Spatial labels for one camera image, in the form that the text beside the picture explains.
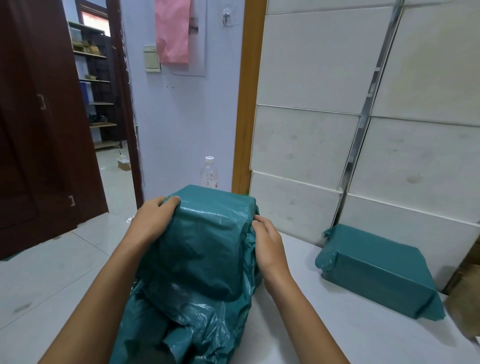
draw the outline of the shelving unit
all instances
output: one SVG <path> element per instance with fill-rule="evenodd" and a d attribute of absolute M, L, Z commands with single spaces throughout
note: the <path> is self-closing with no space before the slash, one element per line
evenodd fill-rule
<path fill-rule="evenodd" d="M 102 141 L 94 142 L 95 149 L 113 146 L 122 148 L 121 141 L 126 139 L 126 132 L 118 85 L 115 79 L 113 47 L 110 37 L 106 36 L 105 32 L 100 29 L 75 22 L 68 22 L 68 24 L 71 29 L 76 29 L 71 30 L 72 39 L 87 40 L 91 45 L 97 46 L 101 54 L 72 50 L 74 55 L 85 59 L 85 61 L 80 61 L 80 58 L 76 58 L 79 69 L 79 83 L 87 85 L 88 102 L 85 103 L 85 112 L 102 115 L 107 119 L 106 122 L 88 121 L 90 129 L 99 130 L 101 135 Z M 87 79 L 82 73 L 95 76 L 96 79 Z"/>

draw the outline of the window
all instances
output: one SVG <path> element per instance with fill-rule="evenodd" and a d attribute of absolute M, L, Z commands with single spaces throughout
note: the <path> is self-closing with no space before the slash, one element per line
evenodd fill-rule
<path fill-rule="evenodd" d="M 75 0 L 75 3 L 77 5 L 78 18 L 82 24 L 103 30 L 106 36 L 110 36 L 106 8 L 86 0 Z"/>
<path fill-rule="evenodd" d="M 105 35 L 110 36 L 110 27 L 107 19 L 82 10 L 82 20 L 83 24 L 91 26 L 92 28 L 104 30 Z"/>

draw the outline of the tabletop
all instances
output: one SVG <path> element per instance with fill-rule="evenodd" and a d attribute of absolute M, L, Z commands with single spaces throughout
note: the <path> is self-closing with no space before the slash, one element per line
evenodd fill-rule
<path fill-rule="evenodd" d="M 321 248 L 282 234 L 298 286 L 352 364 L 480 363 L 452 319 L 413 320 L 323 280 L 314 261 Z M 232 364 L 298 363 L 278 310 L 263 283 L 252 300 Z"/>

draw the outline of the hand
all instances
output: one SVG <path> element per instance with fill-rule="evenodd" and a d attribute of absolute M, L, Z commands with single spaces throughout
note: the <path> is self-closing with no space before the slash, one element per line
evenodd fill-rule
<path fill-rule="evenodd" d="M 148 247 L 165 231 L 175 208 L 180 203 L 180 197 L 172 196 L 163 203 L 165 198 L 165 196 L 161 196 L 145 201 L 132 219 L 123 238 L 124 241 Z"/>
<path fill-rule="evenodd" d="M 282 237 L 272 222 L 259 215 L 255 215 L 254 219 L 252 227 L 256 235 L 255 255 L 265 279 L 265 286 L 271 292 L 272 286 L 279 280 L 291 278 L 287 257 Z"/>

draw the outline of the plastic bottle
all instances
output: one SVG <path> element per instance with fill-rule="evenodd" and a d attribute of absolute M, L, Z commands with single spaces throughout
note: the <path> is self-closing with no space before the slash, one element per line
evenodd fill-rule
<path fill-rule="evenodd" d="M 213 157 L 205 157 L 205 167 L 202 168 L 200 177 L 200 185 L 202 187 L 218 188 L 218 171 L 213 162 Z"/>

